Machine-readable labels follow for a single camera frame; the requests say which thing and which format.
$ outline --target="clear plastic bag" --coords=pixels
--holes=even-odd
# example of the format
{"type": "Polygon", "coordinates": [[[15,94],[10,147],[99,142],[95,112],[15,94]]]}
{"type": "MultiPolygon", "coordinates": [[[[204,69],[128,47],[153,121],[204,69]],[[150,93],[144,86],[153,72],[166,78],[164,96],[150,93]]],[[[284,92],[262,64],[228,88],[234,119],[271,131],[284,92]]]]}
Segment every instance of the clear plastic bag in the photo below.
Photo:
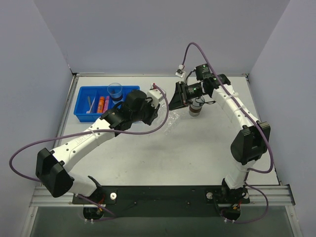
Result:
{"type": "MultiPolygon", "coordinates": [[[[167,113],[167,106],[166,104],[162,104],[158,110],[158,117],[154,120],[153,123],[155,125],[161,124],[164,121],[166,113],[167,113]]],[[[165,134],[168,134],[173,128],[175,128],[179,124],[181,119],[187,113],[188,113],[187,108],[169,111],[167,122],[161,128],[161,130],[163,130],[165,134]]]]}

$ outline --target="pink test tube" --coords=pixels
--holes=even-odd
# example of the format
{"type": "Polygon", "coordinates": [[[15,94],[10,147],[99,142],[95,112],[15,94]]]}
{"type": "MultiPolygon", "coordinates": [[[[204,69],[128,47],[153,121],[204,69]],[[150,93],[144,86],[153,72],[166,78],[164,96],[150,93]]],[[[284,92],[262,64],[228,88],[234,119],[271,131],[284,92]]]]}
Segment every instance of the pink test tube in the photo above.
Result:
{"type": "Polygon", "coordinates": [[[110,96],[107,96],[105,98],[105,102],[104,102],[104,107],[103,107],[103,112],[104,113],[106,110],[108,110],[108,107],[109,107],[109,100],[110,100],[110,96]]]}

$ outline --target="blue tray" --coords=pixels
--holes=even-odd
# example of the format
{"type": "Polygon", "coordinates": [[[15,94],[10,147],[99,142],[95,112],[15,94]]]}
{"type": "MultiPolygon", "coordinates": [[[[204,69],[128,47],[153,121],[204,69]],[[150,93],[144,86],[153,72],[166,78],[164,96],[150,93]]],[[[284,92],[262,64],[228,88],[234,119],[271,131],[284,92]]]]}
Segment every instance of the blue tray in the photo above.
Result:
{"type": "MultiPolygon", "coordinates": [[[[139,90],[139,86],[137,85],[123,85],[122,87],[123,101],[132,90],[139,90]]],[[[77,116],[80,122],[95,122],[102,115],[102,113],[96,113],[96,111],[100,96],[104,96],[105,98],[109,96],[107,88],[107,86],[82,86],[80,88],[74,110],[74,115],[77,116]],[[90,97],[91,103],[95,99],[92,113],[89,114],[86,113],[90,109],[88,96],[90,97]]],[[[114,103],[110,97],[108,110],[113,106],[114,103]]]]}

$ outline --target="gray floor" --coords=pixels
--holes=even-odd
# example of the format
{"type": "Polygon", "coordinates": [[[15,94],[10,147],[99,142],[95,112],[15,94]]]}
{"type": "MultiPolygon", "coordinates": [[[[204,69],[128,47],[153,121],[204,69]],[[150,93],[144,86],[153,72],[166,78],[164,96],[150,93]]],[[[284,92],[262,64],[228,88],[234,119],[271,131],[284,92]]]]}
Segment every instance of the gray floor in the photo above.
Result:
{"type": "MultiPolygon", "coordinates": [[[[260,216],[264,207],[242,207],[241,220],[260,216]]],[[[82,207],[39,207],[32,237],[117,236],[243,236],[293,237],[285,207],[270,207],[268,215],[251,224],[225,224],[210,218],[119,218],[85,224],[78,214],[82,207]]]]}

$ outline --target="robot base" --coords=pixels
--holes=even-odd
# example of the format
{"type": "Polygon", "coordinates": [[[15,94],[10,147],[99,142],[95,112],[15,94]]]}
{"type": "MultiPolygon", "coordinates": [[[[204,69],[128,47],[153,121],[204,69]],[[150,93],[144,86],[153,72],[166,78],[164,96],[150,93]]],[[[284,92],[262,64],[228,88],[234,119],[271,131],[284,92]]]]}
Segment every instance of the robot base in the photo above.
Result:
{"type": "MultiPolygon", "coordinates": [[[[250,203],[246,188],[228,194],[225,186],[102,186],[89,199],[99,203],[103,197],[101,203],[117,217],[212,217],[219,215],[218,204],[250,203]]],[[[73,204],[90,203],[74,196],[73,204]]],[[[86,219],[99,219],[97,211],[84,207],[83,213],[86,219]]]]}

